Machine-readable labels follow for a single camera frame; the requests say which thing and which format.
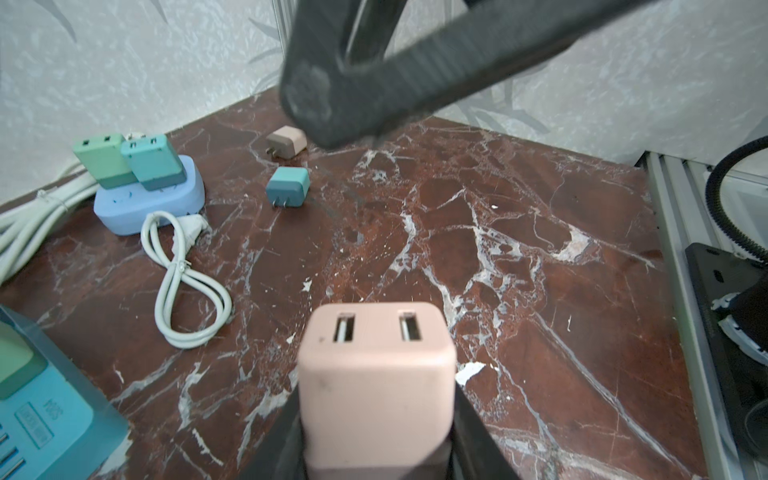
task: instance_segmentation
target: white power cord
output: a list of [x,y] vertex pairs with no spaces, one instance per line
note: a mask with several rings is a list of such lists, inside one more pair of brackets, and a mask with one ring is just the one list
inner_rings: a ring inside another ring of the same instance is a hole
[[62,178],[68,177],[69,175],[79,174],[84,170],[85,166],[81,164],[79,160],[72,161],[69,163],[69,165],[61,170],[61,172],[56,177],[56,180],[61,180]]
[[40,248],[56,221],[98,190],[91,174],[83,173],[34,200],[0,214],[0,284],[14,276]]
[[[171,249],[174,258],[169,260],[160,244],[157,225],[162,218],[168,219],[174,226],[174,246]],[[176,218],[168,212],[157,211],[147,215],[141,227],[141,246],[147,255],[167,269],[157,300],[154,303],[154,322],[173,346],[180,349],[193,349],[213,338],[219,329],[229,323],[232,313],[232,299],[227,290],[208,275],[203,275],[190,268],[187,252],[194,245],[197,236],[208,228],[202,215],[186,215]],[[213,325],[194,333],[177,332],[170,326],[170,312],[174,307],[179,284],[186,283],[192,288],[205,293],[216,306],[216,320]]]

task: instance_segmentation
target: black cable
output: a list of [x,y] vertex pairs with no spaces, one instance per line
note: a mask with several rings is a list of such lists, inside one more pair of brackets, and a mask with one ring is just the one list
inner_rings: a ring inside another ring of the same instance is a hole
[[723,204],[720,202],[720,186],[723,184],[723,179],[726,174],[734,165],[749,157],[751,154],[755,154],[766,148],[768,148],[768,135],[753,140],[730,152],[717,164],[714,170],[712,170],[712,174],[710,175],[709,180],[707,180],[707,188],[704,190],[704,199],[707,202],[707,210],[710,211],[710,215],[712,216],[712,219],[715,220],[717,226],[720,227],[728,238],[736,242],[737,245],[747,252],[753,254],[763,263],[768,263],[768,250],[745,235],[732,221],[730,221],[730,218],[728,218],[723,209]]

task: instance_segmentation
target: green power adapter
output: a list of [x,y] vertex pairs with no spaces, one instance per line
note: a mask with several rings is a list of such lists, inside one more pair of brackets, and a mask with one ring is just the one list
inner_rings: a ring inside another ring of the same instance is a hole
[[72,147],[74,155],[103,188],[110,189],[137,182],[128,162],[120,153],[122,134],[86,138]]

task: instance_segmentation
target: light blue power strip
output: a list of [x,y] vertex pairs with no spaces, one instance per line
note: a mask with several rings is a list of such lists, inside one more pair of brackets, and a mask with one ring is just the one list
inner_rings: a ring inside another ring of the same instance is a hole
[[[186,171],[183,183],[149,191],[140,184],[98,189],[94,213],[112,233],[133,235],[141,232],[148,214],[162,210],[175,217],[196,214],[205,204],[205,186],[200,171],[187,155],[179,156]],[[163,219],[161,226],[168,225]]]
[[32,321],[0,306],[0,322],[48,361],[0,400],[0,480],[85,480],[125,439],[128,423]]

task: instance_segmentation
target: white usb cable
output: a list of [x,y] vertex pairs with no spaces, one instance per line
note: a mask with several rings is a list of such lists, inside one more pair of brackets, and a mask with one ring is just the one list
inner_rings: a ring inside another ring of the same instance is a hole
[[[174,226],[174,258],[169,260],[160,244],[157,225],[161,218],[168,219]],[[180,349],[193,349],[213,338],[219,329],[230,322],[232,299],[227,290],[208,275],[192,270],[187,261],[187,252],[194,245],[197,235],[208,228],[208,223],[201,215],[187,215],[176,218],[168,212],[157,211],[147,215],[141,227],[141,246],[147,255],[167,269],[157,300],[154,303],[154,322],[173,346]],[[174,307],[179,284],[186,283],[192,288],[205,293],[216,306],[216,320],[213,325],[194,333],[177,332],[170,326],[170,312]]]

